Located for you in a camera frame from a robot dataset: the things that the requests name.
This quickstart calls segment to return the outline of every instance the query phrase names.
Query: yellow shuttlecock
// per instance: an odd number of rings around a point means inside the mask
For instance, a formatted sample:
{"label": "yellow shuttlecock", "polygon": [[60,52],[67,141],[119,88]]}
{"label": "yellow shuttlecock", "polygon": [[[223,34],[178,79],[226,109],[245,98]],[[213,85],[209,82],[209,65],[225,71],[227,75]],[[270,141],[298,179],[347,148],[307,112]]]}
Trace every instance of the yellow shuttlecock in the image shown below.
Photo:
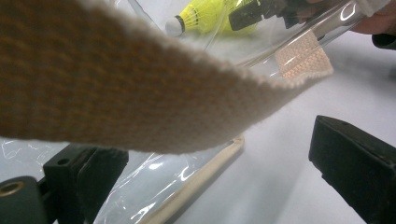
{"label": "yellow shuttlecock", "polygon": [[[188,30],[197,30],[201,34],[219,27],[220,31],[231,31],[228,15],[237,8],[253,0],[192,0],[178,16],[171,18],[165,25],[166,33],[179,36]],[[249,33],[251,25],[234,33]]]}

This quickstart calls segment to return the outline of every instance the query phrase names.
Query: fabric strap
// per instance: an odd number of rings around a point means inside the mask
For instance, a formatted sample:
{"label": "fabric strap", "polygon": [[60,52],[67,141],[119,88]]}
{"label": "fabric strap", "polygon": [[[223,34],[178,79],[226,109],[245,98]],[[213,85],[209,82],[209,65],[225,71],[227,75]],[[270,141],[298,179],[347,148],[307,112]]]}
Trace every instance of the fabric strap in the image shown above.
{"label": "fabric strap", "polygon": [[4,137],[160,153],[206,149],[332,71],[321,55],[317,71],[253,76],[98,1],[0,0],[0,15]]}

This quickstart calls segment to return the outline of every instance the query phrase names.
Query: transparent plastic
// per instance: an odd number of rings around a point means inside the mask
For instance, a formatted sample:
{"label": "transparent plastic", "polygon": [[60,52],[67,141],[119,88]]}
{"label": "transparent plastic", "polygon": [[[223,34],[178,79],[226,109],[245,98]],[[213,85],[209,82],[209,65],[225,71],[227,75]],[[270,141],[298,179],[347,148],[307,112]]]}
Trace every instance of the transparent plastic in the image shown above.
{"label": "transparent plastic", "polygon": [[281,77],[285,64],[275,54],[307,32],[317,46],[306,56],[364,18],[353,0],[119,0],[114,7],[137,15],[165,34],[259,76]]}
{"label": "transparent plastic", "polygon": [[[141,223],[179,192],[233,141],[183,155],[129,151],[129,162],[109,193],[94,223]],[[0,137],[0,182],[29,175],[41,179],[42,166],[68,143],[22,141]]]}

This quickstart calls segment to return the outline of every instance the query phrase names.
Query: beige woven strap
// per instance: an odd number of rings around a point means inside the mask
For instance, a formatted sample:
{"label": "beige woven strap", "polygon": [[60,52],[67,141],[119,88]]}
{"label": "beige woven strap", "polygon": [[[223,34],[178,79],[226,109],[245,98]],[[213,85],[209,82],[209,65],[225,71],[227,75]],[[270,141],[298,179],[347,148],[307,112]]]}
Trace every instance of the beige woven strap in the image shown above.
{"label": "beige woven strap", "polygon": [[162,153],[222,144],[323,74],[289,81],[88,0],[0,0],[0,135]]}

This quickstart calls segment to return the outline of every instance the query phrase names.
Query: white surface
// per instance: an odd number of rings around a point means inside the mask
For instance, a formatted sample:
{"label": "white surface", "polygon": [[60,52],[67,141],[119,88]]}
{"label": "white surface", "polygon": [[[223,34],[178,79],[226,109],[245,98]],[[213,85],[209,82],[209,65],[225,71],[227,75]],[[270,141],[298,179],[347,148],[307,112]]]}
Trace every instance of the white surface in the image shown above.
{"label": "white surface", "polygon": [[326,51],[334,75],[250,128],[244,153],[177,224],[364,223],[308,161],[309,144],[325,115],[396,146],[396,51],[351,32]]}

